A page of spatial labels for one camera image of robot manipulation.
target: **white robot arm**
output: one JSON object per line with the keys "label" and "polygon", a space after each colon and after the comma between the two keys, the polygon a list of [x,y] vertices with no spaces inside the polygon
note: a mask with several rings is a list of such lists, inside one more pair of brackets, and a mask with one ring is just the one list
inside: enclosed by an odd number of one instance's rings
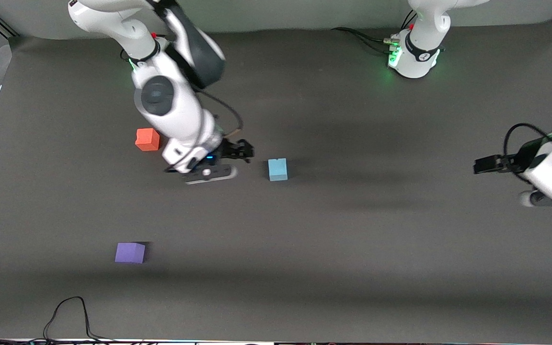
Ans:
{"label": "white robot arm", "polygon": [[436,65],[439,46],[451,28],[448,10],[473,7],[489,0],[408,0],[418,18],[414,29],[391,35],[400,42],[393,48],[388,66],[407,78],[420,78]]}
{"label": "white robot arm", "polygon": [[[129,18],[144,8],[153,9],[175,33],[174,42],[153,37],[142,22]],[[68,11],[78,27],[114,38],[129,55],[136,107],[169,138],[162,152],[167,171],[182,173],[188,184],[228,179],[236,170],[220,159],[249,162],[254,156],[247,141],[232,144],[223,137],[195,95],[220,79],[224,55],[175,0],[71,0]]]}
{"label": "white robot arm", "polygon": [[[516,154],[507,152],[510,134],[517,127],[530,127],[541,138],[526,142]],[[504,139],[504,154],[476,160],[474,173],[514,173],[535,189],[523,192],[519,200],[524,206],[552,206],[552,133],[544,133],[534,125],[518,124]]]}

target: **purple cube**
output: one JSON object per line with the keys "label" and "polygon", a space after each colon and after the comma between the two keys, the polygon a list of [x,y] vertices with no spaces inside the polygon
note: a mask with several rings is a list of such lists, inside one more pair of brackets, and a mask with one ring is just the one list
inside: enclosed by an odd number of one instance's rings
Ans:
{"label": "purple cube", "polygon": [[141,264],[144,262],[144,244],[121,242],[116,246],[114,262]]}

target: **green light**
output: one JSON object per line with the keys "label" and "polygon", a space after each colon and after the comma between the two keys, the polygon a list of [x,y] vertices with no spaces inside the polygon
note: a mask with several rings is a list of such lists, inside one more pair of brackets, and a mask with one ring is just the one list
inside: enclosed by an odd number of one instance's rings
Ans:
{"label": "green light", "polygon": [[396,67],[397,63],[399,63],[399,58],[402,56],[402,49],[398,47],[394,52],[391,53],[391,57],[389,58],[389,66]]}
{"label": "green light", "polygon": [[133,68],[133,71],[135,72],[136,71],[136,65],[133,65],[133,63],[131,62],[131,59],[129,59],[129,64],[131,65],[131,68]]}
{"label": "green light", "polygon": [[440,55],[440,49],[436,51],[436,57],[434,57],[434,62],[432,62],[431,66],[434,67],[436,65],[436,62],[438,61],[438,55]]}

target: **gray tabletop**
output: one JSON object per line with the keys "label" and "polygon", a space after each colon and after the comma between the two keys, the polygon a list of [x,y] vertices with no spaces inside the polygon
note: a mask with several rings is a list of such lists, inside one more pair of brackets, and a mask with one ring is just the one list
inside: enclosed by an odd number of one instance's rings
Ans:
{"label": "gray tabletop", "polygon": [[[346,33],[214,37],[228,65],[209,90],[257,157],[194,186],[134,146],[147,123],[114,41],[12,42],[0,337],[38,336],[81,295],[116,338],[552,343],[552,208],[472,174],[511,125],[552,129],[552,22],[454,28],[421,80]],[[271,183],[280,157],[291,179]],[[145,264],[114,263],[127,241],[151,242]],[[83,336],[80,310],[51,336]]]}

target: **foam block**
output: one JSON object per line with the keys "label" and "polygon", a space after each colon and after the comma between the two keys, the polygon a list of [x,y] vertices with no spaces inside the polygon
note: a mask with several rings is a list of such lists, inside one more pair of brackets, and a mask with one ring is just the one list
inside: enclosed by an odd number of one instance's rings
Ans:
{"label": "foam block", "polygon": [[136,146],[142,151],[157,151],[159,149],[159,133],[153,128],[140,128],[136,131]]}
{"label": "foam block", "polygon": [[121,242],[116,246],[114,262],[141,264],[144,262],[144,244]]}
{"label": "foam block", "polygon": [[270,181],[286,181],[289,179],[287,175],[287,159],[268,160],[267,167],[270,172]]}

